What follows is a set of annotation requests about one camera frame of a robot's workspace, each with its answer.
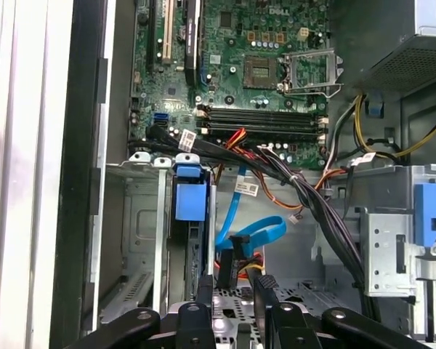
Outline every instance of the green circuit board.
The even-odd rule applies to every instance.
[[[240,111],[258,108],[325,115],[325,97],[287,97],[277,86],[283,75],[279,64],[283,54],[326,48],[326,0],[204,0],[200,78],[195,87],[187,85],[184,72],[187,3],[174,0],[171,59],[165,63],[161,55],[169,0],[153,2],[153,23],[149,22],[152,12],[148,1],[140,0],[137,5],[131,137],[145,136],[145,127],[153,123],[154,113],[168,114],[163,126],[174,137],[180,137],[182,129],[193,130],[201,137],[195,115],[197,104]],[[298,37],[300,28],[310,31],[303,40]],[[148,55],[150,60],[153,56],[150,67],[146,64]],[[324,80],[326,61],[301,62],[297,76],[301,81]],[[254,140],[280,143],[278,152],[282,158],[291,159],[292,166],[317,169],[323,165],[319,142],[286,144],[277,134],[257,135]]]

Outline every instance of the power supply fan grill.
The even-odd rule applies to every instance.
[[[359,88],[410,92],[436,80],[436,49],[407,48],[379,63]]]

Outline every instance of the sata port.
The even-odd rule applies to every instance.
[[[153,114],[153,120],[157,121],[157,120],[169,120],[169,115],[168,113],[154,113]]]
[[[166,120],[154,120],[154,125],[158,125],[159,127],[168,127],[168,121]]]

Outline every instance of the blue sata port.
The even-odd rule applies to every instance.
[[[168,121],[169,115],[168,113],[153,113],[154,121]]]

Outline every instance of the motherboard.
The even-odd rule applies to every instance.
[[[273,145],[318,169],[339,59],[328,48],[327,0],[139,0],[130,136],[157,124],[224,143]]]

